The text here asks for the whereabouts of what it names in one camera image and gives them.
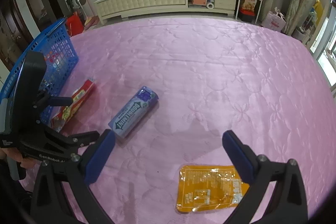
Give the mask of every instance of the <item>red snack box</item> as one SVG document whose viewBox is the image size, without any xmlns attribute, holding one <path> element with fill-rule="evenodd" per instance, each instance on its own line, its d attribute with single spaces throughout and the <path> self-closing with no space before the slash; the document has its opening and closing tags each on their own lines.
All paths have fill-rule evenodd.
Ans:
<svg viewBox="0 0 336 224">
<path fill-rule="evenodd" d="M 60 107 L 58 113 L 51 119 L 51 127 L 57 132 L 61 131 L 63 126 L 71 119 L 76 113 L 81 104 L 88 97 L 88 94 L 93 89 L 95 84 L 91 80 L 86 80 L 83 86 L 81 86 L 71 96 L 73 103 L 70 106 Z"/>
</svg>

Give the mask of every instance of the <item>cardboard box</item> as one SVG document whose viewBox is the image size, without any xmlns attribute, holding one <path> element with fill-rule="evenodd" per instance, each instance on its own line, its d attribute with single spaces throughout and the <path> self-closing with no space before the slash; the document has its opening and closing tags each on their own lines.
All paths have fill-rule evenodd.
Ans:
<svg viewBox="0 0 336 224">
<path fill-rule="evenodd" d="M 192 0 L 194 5 L 202 5 L 206 6 L 207 5 L 207 0 Z"/>
</svg>

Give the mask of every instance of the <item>bed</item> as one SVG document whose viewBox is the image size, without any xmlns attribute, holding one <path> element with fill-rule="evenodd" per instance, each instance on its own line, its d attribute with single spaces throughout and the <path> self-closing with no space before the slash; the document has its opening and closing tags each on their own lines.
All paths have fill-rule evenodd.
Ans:
<svg viewBox="0 0 336 224">
<path fill-rule="evenodd" d="M 156 17 L 94 29 L 72 42 L 80 61 L 63 94 L 91 77 L 96 90 L 66 133 L 102 133 L 143 85 L 160 97 L 90 186 L 115 223 L 223 223 L 232 208 L 181 214 L 175 206 L 183 165 L 231 165 L 221 145 L 227 129 L 256 154 L 298 161 L 310 215 L 331 189 L 336 106 L 320 68 L 292 37 L 221 18 Z M 37 170 L 22 182 L 29 190 Z"/>
</svg>

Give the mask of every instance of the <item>screw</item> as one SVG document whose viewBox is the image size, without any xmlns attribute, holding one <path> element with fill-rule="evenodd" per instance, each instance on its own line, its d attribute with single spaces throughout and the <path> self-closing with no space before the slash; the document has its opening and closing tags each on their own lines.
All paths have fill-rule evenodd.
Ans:
<svg viewBox="0 0 336 224">
<path fill-rule="evenodd" d="M 80 160 L 81 156 L 80 155 L 77 155 L 77 154 L 74 154 L 72 157 L 71 157 L 71 160 L 73 162 L 78 162 Z"/>
<path fill-rule="evenodd" d="M 258 160 L 261 161 L 261 162 L 264 162 L 264 161 L 267 161 L 268 158 L 265 155 L 261 154 L 261 155 L 258 156 Z"/>
<path fill-rule="evenodd" d="M 292 166 L 297 165 L 297 161 L 294 160 L 294 159 L 290 159 L 288 162 L 289 162 L 289 164 L 292 165 Z"/>
<path fill-rule="evenodd" d="M 49 164 L 49 160 L 43 160 L 42 166 L 47 166 Z"/>
</svg>

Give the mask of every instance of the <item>plastic wrapper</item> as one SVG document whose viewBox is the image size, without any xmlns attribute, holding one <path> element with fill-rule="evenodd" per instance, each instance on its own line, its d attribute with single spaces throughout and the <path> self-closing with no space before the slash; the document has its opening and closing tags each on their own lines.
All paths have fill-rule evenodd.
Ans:
<svg viewBox="0 0 336 224">
<path fill-rule="evenodd" d="M 86 80 L 84 84 L 77 89 L 71 98 L 73 103 L 70 106 L 60 107 L 57 114 L 51 119 L 51 127 L 60 132 L 63 126 L 71 119 L 71 117 L 77 112 L 81 104 L 88 97 L 91 90 L 94 88 L 95 84 L 92 80 Z"/>
<path fill-rule="evenodd" d="M 248 188 L 234 166 L 186 165 L 180 170 L 176 208 L 196 212 L 235 207 Z"/>
</svg>

